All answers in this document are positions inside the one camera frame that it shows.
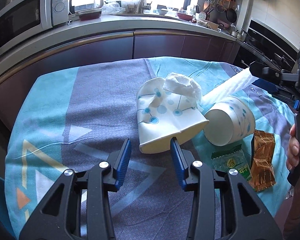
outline human hand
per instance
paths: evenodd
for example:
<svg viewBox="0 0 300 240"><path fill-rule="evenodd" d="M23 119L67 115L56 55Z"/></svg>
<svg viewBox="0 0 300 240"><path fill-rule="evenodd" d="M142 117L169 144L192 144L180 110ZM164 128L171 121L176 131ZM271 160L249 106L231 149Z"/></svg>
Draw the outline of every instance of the human hand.
<svg viewBox="0 0 300 240"><path fill-rule="evenodd" d="M296 127L293 125L290 129L289 147L287 150L287 169L290 171L293 167L298 166L300 156L300 143L296 139Z"/></svg>

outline fingernail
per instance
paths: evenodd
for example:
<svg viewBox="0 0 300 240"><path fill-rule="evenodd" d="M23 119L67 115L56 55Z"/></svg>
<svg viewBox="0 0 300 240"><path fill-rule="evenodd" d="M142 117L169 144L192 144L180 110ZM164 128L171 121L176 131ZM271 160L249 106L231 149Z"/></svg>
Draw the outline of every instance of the fingernail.
<svg viewBox="0 0 300 240"><path fill-rule="evenodd" d="M295 156L299 154L299 149L298 149L297 146L292 147L292 154L295 155Z"/></svg>

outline yellow logo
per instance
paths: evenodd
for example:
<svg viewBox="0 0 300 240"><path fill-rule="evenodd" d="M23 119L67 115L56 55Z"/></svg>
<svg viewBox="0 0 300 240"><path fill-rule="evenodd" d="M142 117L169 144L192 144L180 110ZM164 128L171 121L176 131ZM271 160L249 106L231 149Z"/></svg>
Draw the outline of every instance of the yellow logo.
<svg viewBox="0 0 300 240"><path fill-rule="evenodd" d="M235 166L234 159L229 159L227 165L229 168L233 168Z"/></svg>

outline gold snack wrapper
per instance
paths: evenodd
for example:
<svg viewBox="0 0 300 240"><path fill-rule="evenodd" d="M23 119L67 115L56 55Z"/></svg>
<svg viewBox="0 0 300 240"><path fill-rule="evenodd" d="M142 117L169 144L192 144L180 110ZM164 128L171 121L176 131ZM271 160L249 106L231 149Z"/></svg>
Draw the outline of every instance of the gold snack wrapper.
<svg viewBox="0 0 300 240"><path fill-rule="evenodd" d="M255 130L254 155L251 166L252 187L255 191L261 191L276 184L272 166L274 147L273 134Z"/></svg>

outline silver screw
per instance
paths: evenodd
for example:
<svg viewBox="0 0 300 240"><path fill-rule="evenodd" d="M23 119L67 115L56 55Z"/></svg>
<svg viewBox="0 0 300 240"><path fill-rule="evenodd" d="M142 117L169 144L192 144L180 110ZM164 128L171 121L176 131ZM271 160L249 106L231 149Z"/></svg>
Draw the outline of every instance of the silver screw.
<svg viewBox="0 0 300 240"><path fill-rule="evenodd" d="M238 174L238 171L236 169L230 169L229 170L229 173L233 176L237 175Z"/></svg>
<svg viewBox="0 0 300 240"><path fill-rule="evenodd" d="M202 162L201 162L201 161L194 161L194 162L192 163L192 165L193 165L194 167L199 168L199 167L202 166Z"/></svg>
<svg viewBox="0 0 300 240"><path fill-rule="evenodd" d="M109 163L107 163L107 162L101 162L101 163L99 163L99 167L100 168L106 168L106 167L108 167L109 166Z"/></svg>
<svg viewBox="0 0 300 240"><path fill-rule="evenodd" d="M64 174L66 176L71 176L73 174L73 170L71 170L71 169L65 170Z"/></svg>

